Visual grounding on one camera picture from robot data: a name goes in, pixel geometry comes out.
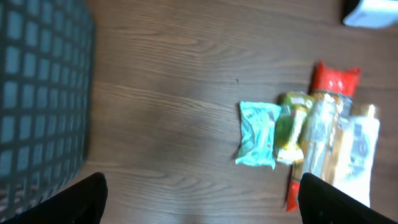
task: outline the gray basket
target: gray basket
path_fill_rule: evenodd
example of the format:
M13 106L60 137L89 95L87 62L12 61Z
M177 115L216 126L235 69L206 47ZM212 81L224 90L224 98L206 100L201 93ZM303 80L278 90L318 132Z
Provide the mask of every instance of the gray basket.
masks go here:
M0 0L0 220L78 173L90 127L93 42L83 0Z

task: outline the green packet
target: green packet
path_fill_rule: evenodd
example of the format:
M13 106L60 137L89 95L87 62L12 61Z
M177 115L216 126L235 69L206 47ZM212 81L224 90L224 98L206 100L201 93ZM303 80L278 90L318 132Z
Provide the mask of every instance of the green packet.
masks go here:
M271 166L275 123L280 115L280 106L272 103L240 102L241 146L237 164L248 166Z
M304 158L298 140L314 98L300 92L288 92L282 100L282 112L276 124L274 155L278 162L291 165Z

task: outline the light blue packet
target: light blue packet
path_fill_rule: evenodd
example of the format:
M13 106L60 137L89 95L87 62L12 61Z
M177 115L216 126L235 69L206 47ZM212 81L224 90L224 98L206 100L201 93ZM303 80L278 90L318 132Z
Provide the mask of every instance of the light blue packet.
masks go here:
M248 166L272 166L272 169L275 169L272 150L280 106L252 102L240 102L239 105L242 140L235 163Z

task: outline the wood grain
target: wood grain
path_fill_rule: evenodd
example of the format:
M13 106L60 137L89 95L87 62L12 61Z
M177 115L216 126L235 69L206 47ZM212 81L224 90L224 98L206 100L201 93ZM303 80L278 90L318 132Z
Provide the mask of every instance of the wood grain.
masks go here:
M363 69L355 101L382 126L372 208L398 220L398 31L340 24L335 0L90 0L97 25L91 142L102 223L301 223L289 168L237 166L239 101L307 91L313 66Z

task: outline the snack package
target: snack package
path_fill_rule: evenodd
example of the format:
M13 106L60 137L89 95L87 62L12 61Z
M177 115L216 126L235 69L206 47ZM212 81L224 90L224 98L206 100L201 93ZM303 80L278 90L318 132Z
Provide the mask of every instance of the snack package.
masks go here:
M293 165L287 211L299 207L297 194L304 173L325 180L332 158L332 145L338 129L345 129L351 110L352 99L361 71L353 68L346 72L326 67L320 62L312 86L315 104L300 137L304 161Z
M370 207L370 183L379 136L379 110L375 105L354 104L346 130L335 139L338 156L330 170L330 184Z
M275 169L272 149L280 106L272 103L251 102L240 102L239 105L242 140L235 163L248 166L271 166Z
M303 160L298 140L308 112L314 102L312 96L288 92L282 100L282 112L276 123L274 156L278 162L292 165Z

